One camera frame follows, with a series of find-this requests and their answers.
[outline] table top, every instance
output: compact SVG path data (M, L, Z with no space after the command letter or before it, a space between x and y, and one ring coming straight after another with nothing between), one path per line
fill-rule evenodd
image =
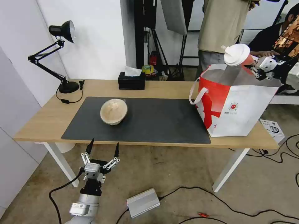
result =
M66 128L76 112L88 96L115 97L115 98L163 98L188 99L193 82L146 81L145 90L119 90L117 80L85 80L83 98L73 104L63 104L54 95L15 135L16 141L31 142L68 142L89 143L85 140L61 139ZM76 101L81 91L69 94L58 93L60 98ZM152 146L184 146L184 147L211 147L211 148L264 148L277 149L277 143L268 134L266 129L257 122L246 137L216 137L211 144L187 143L158 143L158 142L120 142L126 145ZM116 144L116 142L95 141L95 144Z

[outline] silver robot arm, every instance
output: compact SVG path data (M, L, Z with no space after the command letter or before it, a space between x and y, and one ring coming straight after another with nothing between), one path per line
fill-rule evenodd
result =
M294 89L299 89L299 62L298 58L289 61L279 60L278 56L259 58L250 70L258 80L273 78L279 79L282 84L291 85Z
M93 140L87 146L86 152L81 153L84 162L84 180L86 185L80 190L79 199L76 203L72 203L69 212L74 217L66 222L66 224L96 224L94 217L97 214L100 196L102 194L101 186L105 182L105 174L109 173L120 161L119 144L116 146L114 158L110 162L101 160L91 160L89 154L91 152Z

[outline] shopping bag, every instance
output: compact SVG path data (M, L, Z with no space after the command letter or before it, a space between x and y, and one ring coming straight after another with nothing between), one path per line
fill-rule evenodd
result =
M198 80L198 95L193 102L191 96ZM279 80L259 81L242 67L214 64L194 82L189 101L196 105L211 137L246 136L279 86Z

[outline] bowl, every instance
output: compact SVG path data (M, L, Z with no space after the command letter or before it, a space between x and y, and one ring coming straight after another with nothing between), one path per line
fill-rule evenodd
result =
M119 124L128 112L128 106L121 99L106 101L101 107L100 115L104 123L109 125Z

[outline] tissue box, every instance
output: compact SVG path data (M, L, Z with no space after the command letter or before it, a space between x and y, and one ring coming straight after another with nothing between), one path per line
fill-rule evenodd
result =
M144 90L145 73L140 76L125 76L125 72L121 72L118 77L119 89Z
M260 119L260 122L277 143L284 139L285 136L277 122L263 119Z

